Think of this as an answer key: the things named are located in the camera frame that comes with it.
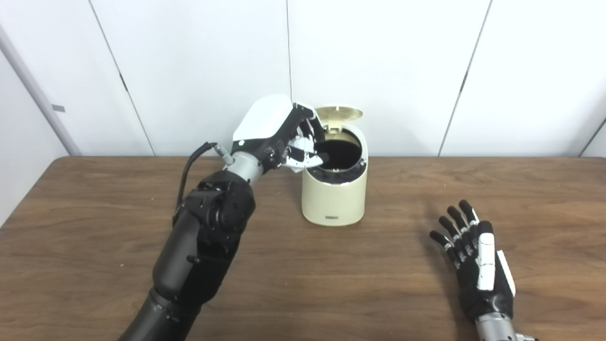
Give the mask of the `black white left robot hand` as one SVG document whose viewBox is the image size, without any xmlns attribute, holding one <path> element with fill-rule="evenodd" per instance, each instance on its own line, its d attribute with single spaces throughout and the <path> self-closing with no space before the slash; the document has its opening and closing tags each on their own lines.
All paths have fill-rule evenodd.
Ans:
<svg viewBox="0 0 606 341">
<path fill-rule="evenodd" d="M 247 154 L 263 173 L 282 166 L 300 172 L 329 161 L 328 153 L 316 150 L 325 141 L 318 112 L 286 95 L 257 100 L 233 133 L 233 154 Z"/>
</svg>

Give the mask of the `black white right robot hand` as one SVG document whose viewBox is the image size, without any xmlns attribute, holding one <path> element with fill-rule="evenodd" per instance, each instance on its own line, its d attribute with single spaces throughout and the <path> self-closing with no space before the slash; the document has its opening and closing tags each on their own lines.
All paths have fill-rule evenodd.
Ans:
<svg viewBox="0 0 606 341">
<path fill-rule="evenodd" d="M 504 252 L 497 250 L 493 225 L 465 199 L 446 213 L 438 222 L 447 234 L 433 230 L 429 235 L 455 269 L 464 315 L 472 322 L 485 314 L 513 319 L 517 290 Z"/>
</svg>

